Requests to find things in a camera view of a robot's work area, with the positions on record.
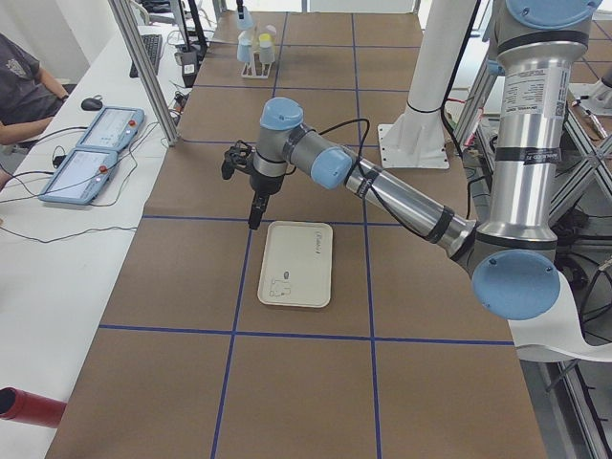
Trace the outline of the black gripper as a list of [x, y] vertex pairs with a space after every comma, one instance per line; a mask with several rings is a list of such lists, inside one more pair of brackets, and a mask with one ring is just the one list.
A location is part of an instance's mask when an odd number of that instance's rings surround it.
[[250, 176], [250, 185], [254, 191], [248, 225], [251, 230], [258, 230], [267, 210], [269, 196], [276, 194], [282, 187], [284, 174], [277, 177], [263, 175], [255, 169], [254, 159], [256, 148], [238, 140], [224, 153], [221, 174], [224, 180], [229, 180], [235, 171]]

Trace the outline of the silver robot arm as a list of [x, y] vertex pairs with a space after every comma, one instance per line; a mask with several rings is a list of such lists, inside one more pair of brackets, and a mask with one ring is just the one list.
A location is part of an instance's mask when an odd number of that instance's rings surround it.
[[551, 193], [573, 63], [587, 50], [595, 1], [505, 1], [492, 49], [504, 74], [501, 120], [484, 222], [464, 219], [303, 120], [302, 107], [272, 98], [255, 145], [236, 143], [221, 166], [250, 178], [249, 225], [257, 229], [289, 166], [328, 189], [346, 186], [406, 229], [442, 247], [469, 275], [480, 303], [511, 320], [538, 317], [561, 296], [549, 227]]

